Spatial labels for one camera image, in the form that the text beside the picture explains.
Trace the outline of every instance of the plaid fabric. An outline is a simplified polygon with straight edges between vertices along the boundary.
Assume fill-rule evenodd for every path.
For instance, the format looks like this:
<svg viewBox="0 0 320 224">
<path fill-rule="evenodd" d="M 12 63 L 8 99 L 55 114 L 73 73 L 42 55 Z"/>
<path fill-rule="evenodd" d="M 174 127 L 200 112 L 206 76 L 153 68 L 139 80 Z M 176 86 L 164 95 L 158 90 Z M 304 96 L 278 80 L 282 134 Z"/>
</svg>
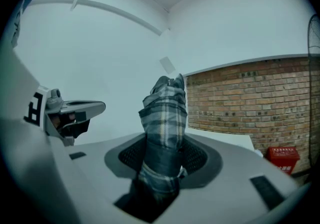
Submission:
<svg viewBox="0 0 320 224">
<path fill-rule="evenodd" d="M 184 89 L 185 84 L 181 74 L 176 79 L 162 76 L 152 88 L 150 95 L 143 100 L 144 109 L 139 112 L 139 115 L 147 143 L 150 142 L 160 146 L 161 150 L 170 152 L 178 152 L 182 147 L 187 120 Z M 167 169 L 165 171 L 169 171 L 171 166 L 165 163 L 165 159 L 161 159 L 160 156 L 157 160 L 159 162 L 154 164 L 162 164 Z M 157 173 L 145 161 L 142 164 L 138 180 L 149 188 L 153 198 L 159 204 L 179 193 L 179 175 L 166 176 Z"/>
</svg>

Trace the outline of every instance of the red box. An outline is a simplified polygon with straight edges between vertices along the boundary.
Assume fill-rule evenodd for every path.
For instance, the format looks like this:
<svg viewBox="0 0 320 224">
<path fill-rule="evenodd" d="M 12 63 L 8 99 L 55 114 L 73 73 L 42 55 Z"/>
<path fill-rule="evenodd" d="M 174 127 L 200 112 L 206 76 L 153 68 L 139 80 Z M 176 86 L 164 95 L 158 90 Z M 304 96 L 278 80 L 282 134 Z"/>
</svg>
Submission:
<svg viewBox="0 0 320 224">
<path fill-rule="evenodd" d="M 277 166 L 280 170 L 290 175 L 300 159 L 300 156 L 294 146 L 269 147 L 266 158 Z"/>
</svg>

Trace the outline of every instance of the black strap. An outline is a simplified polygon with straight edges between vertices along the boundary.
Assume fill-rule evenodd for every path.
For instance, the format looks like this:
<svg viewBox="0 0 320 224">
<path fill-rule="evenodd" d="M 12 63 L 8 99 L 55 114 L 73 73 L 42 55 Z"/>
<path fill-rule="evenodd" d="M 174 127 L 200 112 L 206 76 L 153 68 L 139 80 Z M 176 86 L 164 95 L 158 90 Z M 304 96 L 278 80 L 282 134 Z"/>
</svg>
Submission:
<svg viewBox="0 0 320 224">
<path fill-rule="evenodd" d="M 182 152 L 162 147 L 147 140 L 144 162 L 157 174 L 177 177 L 180 172 L 182 160 Z"/>
</svg>

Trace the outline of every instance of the plaid cloth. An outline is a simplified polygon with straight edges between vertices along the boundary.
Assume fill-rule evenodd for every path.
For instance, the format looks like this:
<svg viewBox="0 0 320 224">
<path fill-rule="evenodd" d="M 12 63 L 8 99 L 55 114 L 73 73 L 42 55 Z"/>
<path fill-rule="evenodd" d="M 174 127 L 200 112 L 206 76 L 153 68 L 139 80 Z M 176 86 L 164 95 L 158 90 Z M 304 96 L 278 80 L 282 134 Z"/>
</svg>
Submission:
<svg viewBox="0 0 320 224">
<path fill-rule="evenodd" d="M 149 189 L 158 205 L 174 199 L 179 193 L 182 173 L 179 173 L 179 155 L 182 155 L 179 150 L 187 120 L 184 89 L 181 74 L 176 79 L 162 76 L 143 100 L 144 109 L 139 111 L 147 147 L 138 180 Z"/>
</svg>

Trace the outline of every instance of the red fire extinguisher box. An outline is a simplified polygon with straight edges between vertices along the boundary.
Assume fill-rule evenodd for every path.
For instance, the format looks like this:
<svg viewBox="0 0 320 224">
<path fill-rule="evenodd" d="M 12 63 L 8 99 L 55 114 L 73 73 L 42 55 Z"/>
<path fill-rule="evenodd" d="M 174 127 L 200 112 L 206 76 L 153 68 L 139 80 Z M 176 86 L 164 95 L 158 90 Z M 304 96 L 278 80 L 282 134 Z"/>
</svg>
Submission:
<svg viewBox="0 0 320 224">
<path fill-rule="evenodd" d="M 280 170 L 290 175 L 300 159 L 294 146 L 269 147 L 266 158 Z"/>
</svg>

